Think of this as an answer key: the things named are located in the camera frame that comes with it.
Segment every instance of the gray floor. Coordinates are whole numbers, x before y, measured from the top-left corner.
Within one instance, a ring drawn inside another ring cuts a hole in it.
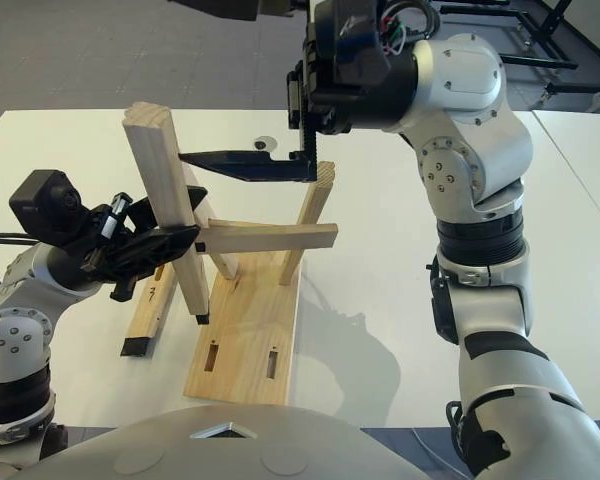
[[[545,15],[533,0],[512,0]],[[447,15],[440,38],[475,32],[502,53],[523,39],[507,18]],[[219,20],[165,0],[0,0],[0,115],[5,110],[124,108],[136,100],[173,108],[286,108],[285,76],[300,56],[304,18]],[[600,83],[600,59],[565,28],[556,32],[581,63],[563,81]],[[508,66],[509,101],[529,110],[544,69]],[[582,111],[587,95],[546,108]]]

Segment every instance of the black rubber tip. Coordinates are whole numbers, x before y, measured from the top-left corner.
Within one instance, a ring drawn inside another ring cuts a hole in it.
[[[121,357],[144,357],[149,348],[149,337],[125,338]]]
[[[198,325],[209,325],[209,314],[196,315],[196,320],[198,320]]]

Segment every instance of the floor tile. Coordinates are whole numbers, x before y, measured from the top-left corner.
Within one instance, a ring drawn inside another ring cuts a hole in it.
[[[253,92],[222,91],[209,92],[189,89],[184,100],[183,108],[226,108],[251,110],[254,108]]]
[[[183,90],[189,85],[196,61],[196,55],[142,55],[132,68],[124,87],[133,90]]]
[[[62,91],[108,91],[122,88],[138,61],[135,55],[83,57],[60,85]]]
[[[0,86],[0,92],[53,92],[77,64],[74,57],[28,57]]]

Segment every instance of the wooden stick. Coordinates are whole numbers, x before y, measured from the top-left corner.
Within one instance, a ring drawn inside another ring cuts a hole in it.
[[[298,216],[298,224],[307,225],[318,221],[333,188],[335,178],[336,171],[333,162],[318,163],[318,180],[312,183],[307,190],[300,215]],[[282,272],[280,273],[280,285],[289,285],[293,277],[293,272],[298,268],[303,253],[304,250],[290,250],[287,252],[282,264]]]
[[[199,253],[246,253],[330,248],[337,235],[335,223],[210,227],[203,228],[196,237],[196,249]]]
[[[200,186],[200,182],[193,173],[193,169],[191,166],[183,163],[182,169],[184,171],[184,179],[187,182],[187,185],[191,186]],[[200,227],[208,227],[209,220],[215,217],[215,213],[213,213],[213,209],[211,208],[211,204],[209,200],[206,198],[202,200],[202,203],[198,205],[198,207],[194,210],[193,216],[196,220],[196,224],[200,225]],[[238,272],[238,259],[235,255],[231,254],[211,254],[211,260],[216,265],[220,274],[226,278],[227,280],[231,280],[236,276]]]
[[[167,107],[134,103],[122,122],[151,208],[161,227],[193,225],[195,219],[178,158],[178,142]],[[173,262],[189,312],[209,320],[209,287],[202,259],[189,249]]]
[[[156,336],[160,322],[164,322],[166,318],[176,283],[173,265],[167,263],[156,269],[144,286],[120,356],[144,357],[146,355],[149,342]]]

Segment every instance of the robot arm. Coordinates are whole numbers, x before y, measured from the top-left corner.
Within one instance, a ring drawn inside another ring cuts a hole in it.
[[[497,53],[473,35],[418,42],[413,105],[390,130],[416,151],[438,219],[436,327],[460,347],[459,455],[480,479],[600,478],[600,431],[527,336],[532,326],[522,174],[531,139],[506,101]]]
[[[206,190],[189,194],[195,208]],[[103,283],[116,284],[113,299],[128,300],[137,280],[192,245],[197,226],[157,229],[148,201],[131,202],[120,193],[89,210],[55,170],[34,171],[11,197],[22,227],[41,243],[18,255],[0,284],[0,447],[23,440],[40,447],[55,405],[49,343],[64,311]],[[127,217],[135,230],[125,227]],[[13,450],[10,464],[29,462],[27,449]],[[5,453],[0,448],[0,460]]]

